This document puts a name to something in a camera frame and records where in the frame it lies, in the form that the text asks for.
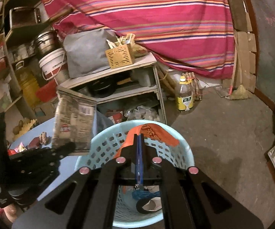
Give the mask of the red foil snack wrapper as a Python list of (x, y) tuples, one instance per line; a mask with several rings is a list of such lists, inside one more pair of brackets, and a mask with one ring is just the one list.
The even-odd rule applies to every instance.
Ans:
[(14, 149), (8, 149), (7, 153), (8, 153), (9, 156), (17, 154), (16, 150), (14, 150)]

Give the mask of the black white snack bag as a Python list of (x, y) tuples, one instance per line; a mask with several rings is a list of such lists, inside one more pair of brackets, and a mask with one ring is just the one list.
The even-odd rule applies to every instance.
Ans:
[(96, 114), (95, 98), (62, 86), (57, 88), (58, 104), (52, 135), (52, 147), (74, 143), (73, 155), (85, 155), (90, 149)]

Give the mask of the clear orange snack wrapper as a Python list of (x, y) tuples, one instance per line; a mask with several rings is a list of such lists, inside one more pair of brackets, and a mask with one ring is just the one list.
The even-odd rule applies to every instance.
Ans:
[(146, 123), (132, 128), (126, 137), (126, 140), (117, 151), (114, 158), (118, 158), (121, 155), (121, 150), (125, 147), (131, 146), (134, 143), (134, 135), (143, 134), (144, 137), (153, 140), (161, 141), (168, 146), (176, 147), (179, 145), (179, 140), (173, 137), (169, 132), (163, 129), (160, 125), (155, 123)]

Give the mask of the pink cake roll wrapper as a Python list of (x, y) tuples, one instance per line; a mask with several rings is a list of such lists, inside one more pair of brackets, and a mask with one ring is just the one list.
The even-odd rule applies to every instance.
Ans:
[(24, 146), (24, 144), (22, 142), (20, 142), (18, 147), (15, 148), (15, 150), (16, 150), (17, 153), (19, 153), (19, 152), (24, 152), (28, 149)]

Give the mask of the crumpled brown paper ball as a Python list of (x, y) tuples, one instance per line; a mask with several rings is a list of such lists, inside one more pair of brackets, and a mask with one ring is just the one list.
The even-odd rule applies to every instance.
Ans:
[(50, 136), (47, 135), (47, 132), (42, 132), (39, 136), (39, 141), (41, 145), (48, 145), (50, 143)]

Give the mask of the maroon small box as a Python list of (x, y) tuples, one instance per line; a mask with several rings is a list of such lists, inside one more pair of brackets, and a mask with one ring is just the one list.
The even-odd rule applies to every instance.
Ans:
[(42, 144), (39, 137), (35, 137), (29, 144), (28, 149), (41, 148)]

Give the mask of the yellow egg tray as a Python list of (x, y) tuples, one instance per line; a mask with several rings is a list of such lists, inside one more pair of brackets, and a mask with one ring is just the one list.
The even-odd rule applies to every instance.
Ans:
[(37, 119), (32, 119), (29, 123), (22, 122), (22, 125), (18, 124), (13, 128), (13, 141), (20, 138), (22, 135), (26, 134), (28, 131), (33, 129), (38, 123)]

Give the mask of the cardboard box under basin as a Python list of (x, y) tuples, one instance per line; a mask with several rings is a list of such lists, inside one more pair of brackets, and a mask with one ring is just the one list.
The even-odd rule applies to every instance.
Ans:
[(58, 99), (56, 98), (49, 102), (39, 104), (38, 106), (33, 108), (38, 123), (44, 123), (47, 120), (53, 118), (55, 116), (57, 104)]

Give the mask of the red plastic basin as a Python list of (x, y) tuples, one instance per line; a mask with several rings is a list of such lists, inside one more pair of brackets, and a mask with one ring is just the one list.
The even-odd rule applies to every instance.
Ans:
[(37, 98), (39, 98), (42, 102), (49, 102), (54, 97), (57, 96), (56, 93), (57, 83), (54, 79), (50, 80), (46, 85), (41, 87), (35, 92)]

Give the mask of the yellow oil jug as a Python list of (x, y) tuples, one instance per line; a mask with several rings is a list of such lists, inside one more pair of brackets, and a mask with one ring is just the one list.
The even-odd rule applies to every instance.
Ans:
[(15, 65), (15, 75), (27, 104), (31, 108), (36, 107), (40, 103), (39, 98), (36, 96), (36, 92), (40, 87), (32, 71), (24, 66), (23, 60)]

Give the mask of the white plastic bucket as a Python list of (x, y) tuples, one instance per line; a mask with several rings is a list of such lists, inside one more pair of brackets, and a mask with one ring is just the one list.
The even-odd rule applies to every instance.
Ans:
[(58, 85), (62, 84), (69, 77), (66, 52), (63, 48), (56, 49), (44, 56), (39, 61), (44, 80), (54, 79)]

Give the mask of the low white shelf cabinet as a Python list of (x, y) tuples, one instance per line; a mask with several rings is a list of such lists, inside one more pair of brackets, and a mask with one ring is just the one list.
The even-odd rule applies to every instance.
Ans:
[(158, 70), (156, 67), (156, 58), (152, 53), (148, 53), (147, 55), (138, 58), (134, 64), (119, 67), (115, 69), (106, 69), (104, 71), (100, 71), (98, 73), (89, 74), (84, 77), (77, 77), (75, 79), (68, 79), (65, 82), (61, 83), (59, 87), (64, 87), (67, 89), (74, 89), (77, 87), (82, 87), (83, 85), (88, 84), (89, 82), (96, 81), (98, 79), (104, 77), (114, 77), (117, 74), (123, 74), (126, 71), (135, 70), (135, 69), (145, 69), (150, 68), (153, 72), (153, 76), (155, 78), (155, 83), (149, 87), (141, 86), (140, 84), (134, 82), (133, 84), (124, 84), (121, 87), (116, 88), (116, 91), (104, 98), (97, 98), (96, 101), (98, 104), (112, 102), (114, 100), (125, 99), (133, 96), (155, 93), (156, 97), (160, 104), (160, 120), (162, 123), (167, 124), (166, 112), (164, 101), (162, 97), (162, 90), (158, 76)]

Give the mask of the cooking oil bottle on floor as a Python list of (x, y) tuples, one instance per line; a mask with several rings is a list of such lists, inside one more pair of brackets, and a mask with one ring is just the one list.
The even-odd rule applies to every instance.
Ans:
[(180, 113), (189, 112), (194, 106), (194, 90), (192, 80), (181, 76), (175, 88), (176, 107)]

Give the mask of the grey fabric cover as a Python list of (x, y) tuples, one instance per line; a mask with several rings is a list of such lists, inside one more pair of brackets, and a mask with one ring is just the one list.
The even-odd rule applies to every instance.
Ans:
[(110, 68), (105, 51), (107, 41), (115, 42), (116, 35), (110, 30), (98, 28), (67, 35), (63, 41), (70, 78), (83, 77)]

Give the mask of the steel cooking pot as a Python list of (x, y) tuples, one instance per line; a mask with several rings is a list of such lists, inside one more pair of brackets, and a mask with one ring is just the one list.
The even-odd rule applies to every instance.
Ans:
[(38, 60), (59, 48), (61, 48), (61, 44), (57, 32), (54, 30), (45, 31), (34, 40), (34, 51)]

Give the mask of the straw broom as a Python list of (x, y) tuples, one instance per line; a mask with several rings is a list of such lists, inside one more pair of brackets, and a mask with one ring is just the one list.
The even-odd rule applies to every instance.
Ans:
[[(235, 74), (239, 74), (239, 85), (235, 88)], [(231, 85), (228, 91), (228, 100), (247, 100), (252, 97), (252, 93), (248, 91), (243, 84), (243, 70), (239, 58), (238, 43), (235, 42), (235, 58), (233, 66), (233, 74), (231, 78)]]

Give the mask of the yellow utensil holder box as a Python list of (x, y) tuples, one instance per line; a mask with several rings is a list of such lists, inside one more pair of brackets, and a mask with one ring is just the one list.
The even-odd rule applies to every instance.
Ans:
[(133, 65), (135, 57), (132, 51), (132, 44), (134, 43), (134, 34), (127, 34), (116, 38), (116, 42), (106, 39), (110, 49), (105, 51), (108, 63), (111, 69)]

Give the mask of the red striped hanging cloth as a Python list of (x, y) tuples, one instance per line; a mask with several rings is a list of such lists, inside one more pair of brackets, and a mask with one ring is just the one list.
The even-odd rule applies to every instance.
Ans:
[(227, 0), (41, 0), (52, 17), (72, 8), (54, 28), (59, 35), (102, 28), (135, 42), (172, 69), (229, 79), (234, 29)]

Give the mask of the wooden wall shelf unit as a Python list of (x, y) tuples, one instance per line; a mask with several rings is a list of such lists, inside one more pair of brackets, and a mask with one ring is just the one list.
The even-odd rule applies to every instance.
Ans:
[(36, 58), (28, 51), (33, 49), (33, 39), (43, 29), (39, 2), (0, 0), (0, 113), (5, 112), (8, 125), (36, 118), (16, 79), (15, 65), (23, 60), (24, 66), (32, 71), (30, 62)]

